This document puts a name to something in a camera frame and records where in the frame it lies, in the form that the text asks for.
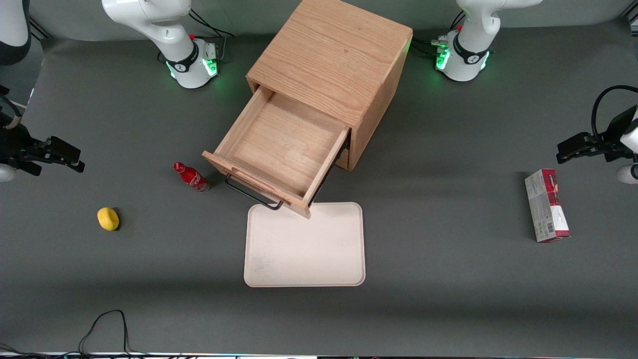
coca-cola bottle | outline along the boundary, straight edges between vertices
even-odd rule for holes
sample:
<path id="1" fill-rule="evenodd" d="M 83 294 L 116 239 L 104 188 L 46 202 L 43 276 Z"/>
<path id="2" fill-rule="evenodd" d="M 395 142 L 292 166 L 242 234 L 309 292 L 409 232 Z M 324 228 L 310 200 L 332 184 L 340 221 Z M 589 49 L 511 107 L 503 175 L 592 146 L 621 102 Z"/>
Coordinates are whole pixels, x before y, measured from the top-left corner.
<path id="1" fill-rule="evenodd" d="M 211 188 L 206 178 L 196 169 L 185 166 L 182 162 L 175 162 L 173 169 L 179 173 L 185 184 L 193 187 L 197 192 L 204 193 Z"/>

bottle cap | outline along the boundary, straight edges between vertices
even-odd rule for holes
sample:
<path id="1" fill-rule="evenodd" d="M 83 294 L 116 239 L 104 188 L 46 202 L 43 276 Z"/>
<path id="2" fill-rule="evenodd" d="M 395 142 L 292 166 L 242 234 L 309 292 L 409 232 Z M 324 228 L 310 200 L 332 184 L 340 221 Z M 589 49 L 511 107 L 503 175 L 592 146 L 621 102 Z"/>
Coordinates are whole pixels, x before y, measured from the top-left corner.
<path id="1" fill-rule="evenodd" d="M 175 164 L 173 165 L 173 169 L 179 173 L 182 173 L 186 169 L 186 166 L 182 162 L 175 162 Z"/>

red and white box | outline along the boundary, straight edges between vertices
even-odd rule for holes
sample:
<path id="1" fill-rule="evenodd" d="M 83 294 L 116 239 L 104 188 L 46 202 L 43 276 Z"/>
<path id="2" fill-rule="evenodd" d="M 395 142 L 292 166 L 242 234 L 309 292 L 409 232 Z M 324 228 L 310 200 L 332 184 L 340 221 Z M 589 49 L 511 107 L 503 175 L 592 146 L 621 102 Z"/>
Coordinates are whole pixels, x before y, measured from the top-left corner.
<path id="1" fill-rule="evenodd" d="M 525 179 L 536 241 L 550 243 L 571 237 L 558 200 L 555 169 L 541 169 Z"/>

black cable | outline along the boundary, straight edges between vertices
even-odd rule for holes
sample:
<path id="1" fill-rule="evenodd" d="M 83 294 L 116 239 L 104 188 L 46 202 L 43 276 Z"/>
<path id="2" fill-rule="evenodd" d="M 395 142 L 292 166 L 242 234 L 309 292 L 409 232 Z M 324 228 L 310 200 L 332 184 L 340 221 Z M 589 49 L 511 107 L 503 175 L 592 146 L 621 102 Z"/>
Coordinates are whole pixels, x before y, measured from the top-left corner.
<path id="1" fill-rule="evenodd" d="M 624 14 L 623 16 L 629 16 L 629 14 L 631 14 L 631 13 L 632 13 L 632 11 L 633 11 L 634 9 L 636 9 L 636 7 L 637 7 L 637 6 L 638 6 L 638 3 L 635 3 L 635 4 L 632 6 L 632 8 L 631 8 L 631 9 L 629 9 L 629 10 L 627 10 L 627 11 L 625 12 L 625 14 Z"/>
<path id="2" fill-rule="evenodd" d="M 5 344 L 5 343 L 1 343 L 0 342 L 0 349 L 2 349 L 3 351 L 9 351 L 11 353 L 16 353 L 16 354 L 20 354 L 22 356 L 35 356 L 35 357 L 40 357 L 40 358 L 50 358 L 51 356 L 46 355 L 46 354 L 41 354 L 41 353 L 25 353 L 23 351 L 19 351 L 17 349 L 14 349 L 13 347 Z"/>
<path id="3" fill-rule="evenodd" d="M 126 354 L 128 354 L 131 357 L 135 357 L 135 358 L 140 358 L 139 356 L 134 356 L 133 354 L 131 354 L 129 351 L 135 351 L 133 348 L 131 348 L 131 345 L 129 344 L 129 338 L 128 338 L 128 326 L 126 325 L 126 317 L 124 316 L 124 312 L 119 310 L 119 309 L 114 309 L 114 310 L 109 310 L 108 312 L 104 312 L 102 314 L 100 314 L 95 321 L 93 321 L 93 325 L 91 325 L 91 329 L 89 329 L 89 331 L 82 337 L 82 339 L 80 339 L 80 342 L 78 343 L 78 352 L 80 352 L 83 355 L 87 355 L 88 353 L 84 351 L 84 344 L 86 343 L 86 340 L 89 338 L 89 336 L 91 336 L 93 330 L 95 329 L 95 326 L 98 324 L 98 321 L 100 321 L 100 319 L 110 313 L 114 313 L 117 312 L 120 314 L 120 316 L 122 316 L 122 324 L 124 325 L 124 352 Z"/>
<path id="4" fill-rule="evenodd" d="M 624 89 L 627 91 L 633 91 L 635 93 L 638 93 L 638 88 L 635 88 L 633 86 L 615 85 L 615 86 L 611 86 L 610 88 L 606 88 L 605 91 L 601 92 L 598 98 L 596 99 L 596 101 L 594 102 L 594 107 L 591 110 L 591 132 L 594 135 L 594 138 L 596 139 L 596 141 L 598 141 L 598 143 L 600 143 L 601 146 L 603 146 L 605 149 L 607 149 L 610 152 L 614 152 L 613 149 L 610 148 L 606 143 L 602 141 L 602 138 L 600 137 L 600 134 L 598 133 L 598 128 L 596 124 L 596 115 L 598 114 L 598 106 L 600 105 L 600 101 L 602 100 L 602 98 L 605 97 L 605 95 L 610 93 L 611 91 L 614 91 L 615 89 Z"/>
<path id="5" fill-rule="evenodd" d="M 206 27 L 211 28 L 211 29 L 212 29 L 213 31 L 215 31 L 216 33 L 219 31 L 220 33 L 225 33 L 225 34 L 228 34 L 228 35 L 230 35 L 230 36 L 232 36 L 232 37 L 235 37 L 235 35 L 233 35 L 232 33 L 229 33 L 228 31 L 224 31 L 224 30 L 218 29 L 218 28 L 216 28 L 216 27 L 212 27 L 212 26 L 208 23 L 208 21 L 204 20 L 204 18 L 203 18 L 203 17 L 201 17 L 201 16 L 197 13 L 197 11 L 195 11 L 195 10 L 193 10 L 193 9 L 191 9 L 191 11 L 193 12 L 193 14 L 195 14 L 195 15 L 196 15 L 196 16 L 197 16 L 200 20 L 201 20 L 201 22 L 199 22 L 199 21 L 198 21 L 200 24 L 202 24 L 202 25 L 204 25 L 204 26 L 206 26 Z"/>
<path id="6" fill-rule="evenodd" d="M 31 25 L 32 28 L 34 28 L 37 32 L 39 32 L 42 35 L 42 37 L 49 38 L 47 34 L 45 34 L 41 29 L 38 29 L 38 27 L 35 26 L 32 22 L 29 21 L 29 24 Z"/>
<path id="7" fill-rule="evenodd" d="M 425 55 L 427 55 L 427 56 L 436 57 L 436 54 L 435 54 L 434 52 L 428 52 L 428 51 L 425 51 L 425 50 L 423 50 L 423 49 L 420 49 L 420 48 L 418 48 L 418 47 L 414 46 L 414 44 L 410 45 L 410 48 L 411 48 L 411 49 L 415 49 L 416 51 L 419 51 L 419 52 L 421 52 L 421 53 L 423 53 L 423 54 L 425 54 Z"/>
<path id="8" fill-rule="evenodd" d="M 46 38 L 52 38 L 53 37 L 51 35 L 51 33 L 49 33 L 47 30 L 44 30 L 44 27 L 42 27 L 42 25 L 40 25 L 40 23 L 35 21 L 35 19 L 30 17 L 30 16 L 29 16 L 29 22 L 31 23 L 31 25 L 33 27 L 35 27 L 39 32 L 41 32 L 42 35 L 44 35 L 44 37 L 46 37 Z"/>
<path id="9" fill-rule="evenodd" d="M 13 113 L 16 116 L 22 117 L 22 113 L 20 113 L 20 111 L 18 110 L 18 107 L 13 102 L 11 102 L 7 97 L 5 97 L 4 95 L 0 95 L 0 99 L 2 99 L 4 102 L 6 102 L 7 105 L 9 105 L 9 107 L 11 107 L 11 110 L 13 110 Z"/>
<path id="10" fill-rule="evenodd" d="M 452 26 L 452 29 L 457 27 L 461 23 L 461 21 L 463 21 L 463 19 L 465 19 L 465 14 L 463 14 L 463 16 Z"/>
<path id="11" fill-rule="evenodd" d="M 456 15 L 456 17 L 454 18 L 454 21 L 452 21 L 452 25 L 450 25 L 450 29 L 454 29 L 454 26 L 456 26 L 456 24 L 461 22 L 463 18 L 465 18 L 465 11 L 461 10 L 461 12 L 458 15 Z"/>
<path id="12" fill-rule="evenodd" d="M 422 43 L 423 45 L 431 45 L 429 41 L 424 41 L 418 38 L 412 38 L 412 41 L 417 42 L 417 43 Z"/>
<path id="13" fill-rule="evenodd" d="M 191 19 L 195 20 L 195 21 L 196 21 L 196 22 L 198 22 L 199 24 L 201 24 L 201 25 L 203 25 L 203 26 L 205 26 L 205 27 L 208 27 L 209 29 L 212 29 L 213 31 L 215 31 L 215 33 L 217 34 L 217 36 L 221 37 L 221 33 L 219 33 L 219 31 L 217 31 L 216 29 L 214 29 L 212 26 L 207 25 L 207 24 L 204 24 L 203 22 L 201 22 L 201 21 L 197 20 L 197 18 L 196 18 L 196 17 L 194 17 L 194 16 L 193 16 L 193 14 L 191 14 L 191 13 L 189 13 L 189 14 L 188 14 L 188 16 L 190 16 L 190 17 L 191 17 Z"/>

plastic tray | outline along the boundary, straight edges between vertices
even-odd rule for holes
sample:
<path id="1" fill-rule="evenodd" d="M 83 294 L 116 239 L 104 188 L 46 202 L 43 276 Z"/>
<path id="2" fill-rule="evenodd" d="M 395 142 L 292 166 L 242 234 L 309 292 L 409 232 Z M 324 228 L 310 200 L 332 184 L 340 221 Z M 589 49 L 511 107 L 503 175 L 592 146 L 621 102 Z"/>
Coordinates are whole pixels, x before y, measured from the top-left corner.
<path id="1" fill-rule="evenodd" d="M 248 211 L 244 281 L 251 287 L 353 287 L 366 278 L 363 211 L 313 203 L 306 219 L 260 204 Z"/>

